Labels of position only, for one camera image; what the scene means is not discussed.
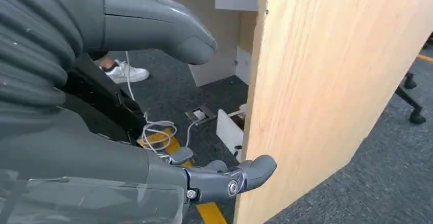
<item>power plug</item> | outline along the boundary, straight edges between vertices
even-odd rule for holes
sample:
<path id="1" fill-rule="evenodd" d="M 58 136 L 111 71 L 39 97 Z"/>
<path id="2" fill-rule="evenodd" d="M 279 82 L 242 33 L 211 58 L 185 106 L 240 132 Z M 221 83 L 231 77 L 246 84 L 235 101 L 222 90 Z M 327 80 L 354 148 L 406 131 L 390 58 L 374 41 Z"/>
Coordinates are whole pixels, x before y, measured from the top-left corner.
<path id="1" fill-rule="evenodd" d="M 201 110 L 196 110 L 193 112 L 193 114 L 199 119 L 199 121 L 202 121 L 206 118 L 206 114 Z"/>

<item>white box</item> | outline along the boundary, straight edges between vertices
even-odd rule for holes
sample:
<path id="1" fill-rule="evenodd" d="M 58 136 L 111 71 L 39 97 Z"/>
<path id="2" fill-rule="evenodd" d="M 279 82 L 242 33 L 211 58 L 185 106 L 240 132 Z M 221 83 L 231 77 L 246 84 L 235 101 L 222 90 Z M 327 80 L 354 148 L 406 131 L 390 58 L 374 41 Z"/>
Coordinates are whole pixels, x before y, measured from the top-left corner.
<path id="1" fill-rule="evenodd" d="M 244 132 L 222 109 L 218 110 L 216 134 L 233 155 L 236 151 L 238 152 L 236 155 L 236 159 L 240 162 L 242 156 L 242 149 L 237 150 L 235 147 L 242 146 Z"/>

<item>black chair base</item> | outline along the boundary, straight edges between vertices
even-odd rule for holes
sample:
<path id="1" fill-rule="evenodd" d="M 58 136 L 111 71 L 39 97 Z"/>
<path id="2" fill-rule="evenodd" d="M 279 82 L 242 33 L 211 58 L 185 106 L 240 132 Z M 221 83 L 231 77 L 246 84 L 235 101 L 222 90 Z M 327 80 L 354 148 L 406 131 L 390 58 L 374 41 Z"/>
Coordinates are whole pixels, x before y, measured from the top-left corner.
<path id="1" fill-rule="evenodd" d="M 417 86 L 415 81 L 413 80 L 413 73 L 408 72 L 406 74 L 406 80 L 404 81 L 404 87 L 406 89 L 413 89 Z M 426 119 L 424 116 L 421 115 L 422 106 L 414 100 L 405 90 L 403 90 L 400 86 L 395 91 L 397 96 L 402 98 L 405 102 L 407 102 L 409 105 L 411 105 L 414 110 L 411 113 L 411 116 L 409 117 L 409 121 L 415 125 L 420 125 L 422 123 L 426 122 Z"/>

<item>plywood panel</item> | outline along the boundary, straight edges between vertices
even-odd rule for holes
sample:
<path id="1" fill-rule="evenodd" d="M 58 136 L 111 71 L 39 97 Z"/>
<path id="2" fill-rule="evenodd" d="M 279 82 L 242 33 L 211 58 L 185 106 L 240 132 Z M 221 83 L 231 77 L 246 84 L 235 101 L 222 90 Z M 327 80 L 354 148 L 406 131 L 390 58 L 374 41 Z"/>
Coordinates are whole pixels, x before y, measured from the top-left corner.
<path id="1" fill-rule="evenodd" d="M 431 0 L 260 0 L 244 148 L 278 168 L 240 196 L 264 223 L 346 165 L 433 30 Z"/>

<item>person's foot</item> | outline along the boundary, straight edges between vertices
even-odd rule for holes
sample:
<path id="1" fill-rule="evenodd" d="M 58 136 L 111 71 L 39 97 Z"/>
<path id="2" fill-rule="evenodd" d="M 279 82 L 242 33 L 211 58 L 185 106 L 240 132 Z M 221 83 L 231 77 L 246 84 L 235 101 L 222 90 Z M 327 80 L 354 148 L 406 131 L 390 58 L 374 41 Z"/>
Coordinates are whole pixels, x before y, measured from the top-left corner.
<path id="1" fill-rule="evenodd" d="M 134 83 L 145 80 L 149 77 L 149 72 L 144 68 L 131 67 L 126 62 L 120 62 L 115 60 L 113 66 L 109 69 L 101 68 L 108 77 L 110 77 L 116 84 L 126 83 L 128 81 L 128 69 L 129 71 L 129 82 Z"/>

